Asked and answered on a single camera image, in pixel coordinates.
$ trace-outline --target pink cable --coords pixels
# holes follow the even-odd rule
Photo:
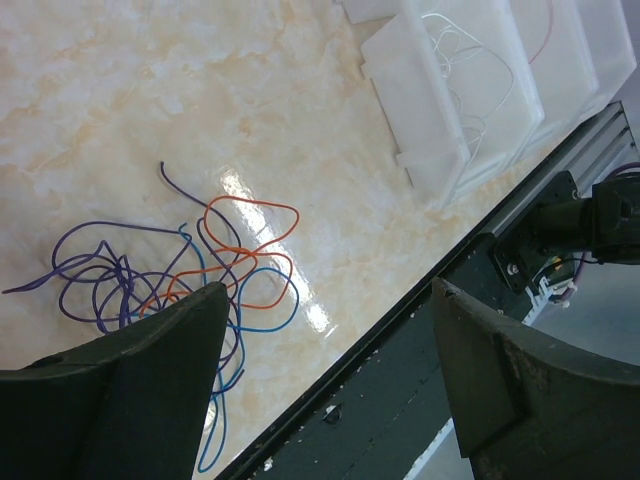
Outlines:
[[[544,37],[544,43],[542,44],[542,47],[540,47],[540,50],[538,50],[538,52],[533,56],[533,58],[529,60],[529,65],[535,62],[536,58],[540,56],[542,51],[546,48],[547,44],[549,43],[549,39],[551,38],[551,32],[553,32],[554,22],[555,22],[555,15],[553,12],[553,0],[549,0],[549,30],[547,30],[547,36]]]

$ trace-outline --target beige marble surface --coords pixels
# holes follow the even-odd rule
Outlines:
[[[201,209],[160,181],[160,160],[202,198],[253,196],[302,213],[276,247],[295,261],[299,314],[278,334],[247,335],[247,373],[228,396],[227,447],[202,478],[268,427],[543,158],[444,212],[426,211],[360,72],[371,28],[352,27],[329,0],[0,6],[1,289],[45,273],[54,243],[78,222],[176,228],[197,218]],[[272,210],[226,212],[249,242],[289,221]],[[108,230],[69,248],[86,251],[95,235],[145,266],[173,248]],[[97,336],[57,312],[60,287],[0,297],[0,368]],[[268,295],[272,285],[252,288]],[[255,321],[276,324],[291,305]]]

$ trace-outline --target tangled cable pile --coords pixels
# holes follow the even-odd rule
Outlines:
[[[167,307],[169,303],[174,303],[186,295],[193,293],[199,286],[209,282],[209,276],[214,273],[221,273],[217,279],[227,286],[231,305],[230,318],[227,322],[228,332],[231,333],[232,340],[229,342],[229,352],[221,356],[218,364],[217,380],[214,391],[211,394],[211,402],[215,406],[215,417],[213,426],[208,433],[203,452],[198,461],[198,472],[205,473],[210,470],[220,458],[224,449],[227,436],[227,406],[225,394],[235,387],[244,374],[246,363],[246,348],[243,339],[244,332],[252,333],[273,333],[277,332],[291,323],[294,319],[300,296],[295,284],[291,281],[293,274],[293,262],[287,255],[278,251],[270,250],[269,247],[287,238],[297,227],[300,221],[300,213],[288,205],[240,198],[230,195],[216,197],[209,203],[188,193],[179,187],[166,173],[164,162],[160,164],[160,173],[163,179],[176,192],[185,198],[204,208],[204,213],[196,222],[198,238],[206,251],[215,260],[214,266],[207,266],[205,255],[194,242],[193,235],[187,233],[187,224],[182,224],[176,230],[155,228],[128,223],[110,221],[91,221],[79,224],[66,232],[56,243],[51,254],[51,271],[42,277],[33,280],[20,287],[5,290],[3,294],[29,292],[36,290],[54,278],[64,280],[64,286],[58,296],[58,307],[68,318],[83,322],[94,323],[103,334],[109,334],[115,330],[130,325],[140,318],[157,313]],[[266,206],[277,209],[284,209],[292,212],[295,220],[292,225],[280,236],[269,240],[254,250],[242,246],[240,235],[232,223],[216,208],[219,202],[232,201],[242,202],[258,206]],[[217,216],[231,234],[234,245],[228,245],[213,232],[211,214]],[[81,253],[60,259],[61,250],[65,243],[77,232],[96,227],[107,227],[110,229],[125,229],[129,231],[149,232],[173,236],[181,247],[177,255],[171,261],[157,270],[144,271],[137,267],[137,263],[127,254],[119,255],[107,240],[100,240],[95,249],[89,253]],[[178,264],[186,253],[192,250],[197,256],[200,268],[196,270],[179,271]],[[225,254],[232,254],[233,259],[225,262],[222,258]],[[279,259],[287,265],[287,272],[282,272],[278,265],[283,262],[272,262],[273,266],[260,266],[261,259]],[[234,268],[246,266],[242,275],[236,274]],[[284,279],[284,286],[275,301],[262,305],[243,301],[243,295],[247,284],[260,273],[271,273]],[[87,295],[90,298],[91,313],[76,312],[69,305],[69,292],[74,286],[85,286]],[[293,292],[294,307],[286,321],[276,327],[259,328],[243,325],[243,309],[269,310],[276,307],[283,300],[287,291]],[[235,365],[232,360],[238,356]],[[213,437],[216,432],[218,422],[222,423],[221,440],[218,448],[209,454]]]

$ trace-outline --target marble table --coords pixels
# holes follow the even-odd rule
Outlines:
[[[193,222],[202,209],[167,188],[160,161],[199,197],[272,200],[302,214],[274,246],[295,262],[298,315],[277,334],[247,335],[226,448],[198,478],[265,430],[549,153],[443,212],[425,209],[360,71],[359,45],[379,26],[350,25],[329,0],[0,6],[1,289],[47,272],[53,245],[79,222]],[[273,209],[224,211],[249,245],[290,222]],[[69,248],[86,251],[95,235],[149,268],[175,248],[108,229]],[[61,285],[0,296],[0,368],[99,334],[57,311]],[[253,295],[272,287],[256,280]],[[253,321],[276,324],[291,308],[287,298]]]

